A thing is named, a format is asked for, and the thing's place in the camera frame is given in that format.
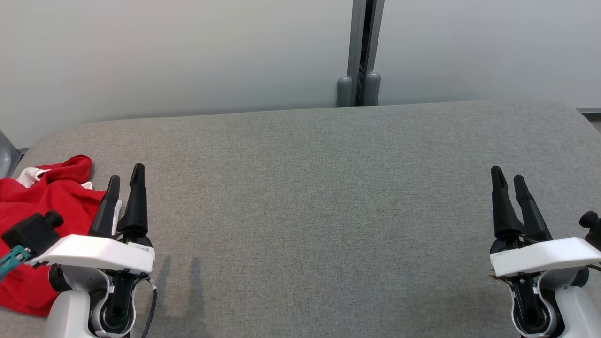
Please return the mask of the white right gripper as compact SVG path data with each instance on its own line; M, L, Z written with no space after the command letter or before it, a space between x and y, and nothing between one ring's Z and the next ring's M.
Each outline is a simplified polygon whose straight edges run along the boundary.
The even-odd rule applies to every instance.
M490 263L496 277L514 277L564 268L579 268L601 261L601 253L584 239L553 240L534 197L522 175L515 175L514 189L523 224L509 199L508 184L499 166L490 169L494 241Z

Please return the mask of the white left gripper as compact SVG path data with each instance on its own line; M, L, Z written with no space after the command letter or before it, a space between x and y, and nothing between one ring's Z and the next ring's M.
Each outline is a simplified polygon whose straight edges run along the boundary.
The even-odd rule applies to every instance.
M150 274L155 254L152 248L125 244L110 239L115 235L116 207L120 206L118 175L111 176L97 213L92 221L90 236L68 235L45 252L26 262L35 266L62 264L73 267L98 268L109 271L129 270L133 274ZM130 193L126 209L117 223L117 231L129 240L138 240L148 233L145 166L136 163L129 182Z

